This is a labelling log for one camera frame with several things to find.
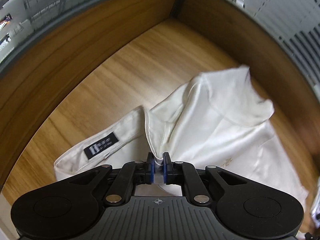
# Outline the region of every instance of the shirt label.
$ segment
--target shirt label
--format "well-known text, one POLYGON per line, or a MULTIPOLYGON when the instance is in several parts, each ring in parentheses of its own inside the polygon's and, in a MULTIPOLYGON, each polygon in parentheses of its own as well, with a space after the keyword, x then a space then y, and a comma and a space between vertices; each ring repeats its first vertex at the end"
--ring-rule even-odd
POLYGON ((112 132, 106 137, 100 139, 99 141, 96 141, 95 143, 89 145, 87 148, 84 149, 84 153, 85 155, 87 155, 88 160, 90 160, 92 157, 103 152, 105 149, 108 149, 118 141, 118 138, 112 132))

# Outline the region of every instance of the white fabric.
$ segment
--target white fabric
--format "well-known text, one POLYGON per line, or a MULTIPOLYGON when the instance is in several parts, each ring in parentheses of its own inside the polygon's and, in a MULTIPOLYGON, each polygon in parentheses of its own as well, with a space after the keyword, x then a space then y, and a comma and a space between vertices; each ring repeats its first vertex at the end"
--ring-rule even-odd
MULTIPOLYGON (((169 152, 172 161, 223 167, 287 192, 305 207, 308 192, 269 121, 273 112, 272 102, 253 89, 248 67, 201 73, 153 109, 137 107, 75 145, 55 161, 54 170, 61 180, 105 163, 121 168, 146 160, 149 151, 161 165, 162 153, 169 152), (88 160, 84 148, 111 132, 119 142, 88 160)), ((179 186, 160 187, 181 192, 179 186)))

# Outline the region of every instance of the wood grain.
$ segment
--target wood grain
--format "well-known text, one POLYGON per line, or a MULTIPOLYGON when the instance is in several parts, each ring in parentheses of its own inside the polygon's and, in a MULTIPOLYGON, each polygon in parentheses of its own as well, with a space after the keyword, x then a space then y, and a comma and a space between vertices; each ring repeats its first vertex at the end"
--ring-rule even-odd
MULTIPOLYGON (((4 195, 13 203, 25 192, 54 182, 56 158, 133 108, 152 108, 199 72, 238 65, 218 46, 176 20, 156 25, 113 54, 59 104, 23 151, 4 185, 4 195)), ((269 98, 257 81, 252 83, 261 96, 269 98)), ((275 110, 271 122, 309 191, 309 210, 316 194, 316 167, 277 104, 275 110)), ((308 212, 301 230, 313 231, 308 212)))
POLYGON ((12 66, 0 80, 0 185, 63 98, 119 48, 168 18, 173 2, 107 0, 58 27, 12 66))
POLYGON ((179 20, 251 67, 251 74, 290 119, 314 159, 320 160, 320 104, 280 46, 225 0, 185 0, 179 20))

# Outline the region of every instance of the metal pin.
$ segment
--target metal pin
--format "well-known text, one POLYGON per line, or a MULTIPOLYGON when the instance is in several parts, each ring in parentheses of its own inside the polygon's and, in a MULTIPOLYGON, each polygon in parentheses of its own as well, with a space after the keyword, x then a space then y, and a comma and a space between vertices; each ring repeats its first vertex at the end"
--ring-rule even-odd
POLYGON ((210 198, 206 195, 197 195, 193 199, 198 203, 206 203, 210 200, 210 198))
POLYGON ((106 201, 110 202, 110 203, 117 203, 122 199, 121 196, 119 195, 109 195, 106 197, 106 201))

